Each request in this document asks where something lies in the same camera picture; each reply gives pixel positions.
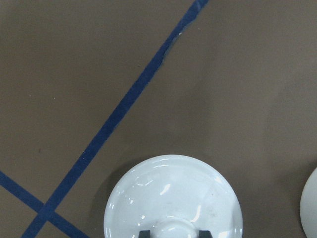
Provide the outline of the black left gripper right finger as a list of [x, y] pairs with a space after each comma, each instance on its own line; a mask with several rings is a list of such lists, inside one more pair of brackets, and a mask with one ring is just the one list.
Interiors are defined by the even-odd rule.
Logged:
[[212, 238], [212, 234], [208, 230], [200, 230], [199, 231], [199, 238]]

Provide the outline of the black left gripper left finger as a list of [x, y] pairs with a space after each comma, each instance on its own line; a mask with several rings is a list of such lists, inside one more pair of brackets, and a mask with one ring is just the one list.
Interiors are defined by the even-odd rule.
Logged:
[[151, 231], [150, 230], [139, 231], [138, 238], [150, 238], [150, 237], [151, 237]]

